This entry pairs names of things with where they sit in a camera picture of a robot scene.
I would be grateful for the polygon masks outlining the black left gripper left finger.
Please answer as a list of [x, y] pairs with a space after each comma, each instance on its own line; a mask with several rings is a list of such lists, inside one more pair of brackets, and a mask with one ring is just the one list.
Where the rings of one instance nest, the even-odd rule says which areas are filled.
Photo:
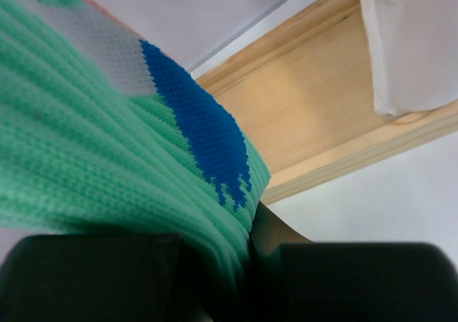
[[179, 235], [34, 235], [1, 265], [3, 321], [227, 321]]

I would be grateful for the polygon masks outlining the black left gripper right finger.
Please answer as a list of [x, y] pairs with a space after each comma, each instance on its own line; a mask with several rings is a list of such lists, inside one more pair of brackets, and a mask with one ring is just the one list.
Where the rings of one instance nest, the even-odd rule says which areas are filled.
[[457, 319], [457, 270], [430, 243], [315, 243], [259, 204], [251, 255], [252, 321]]

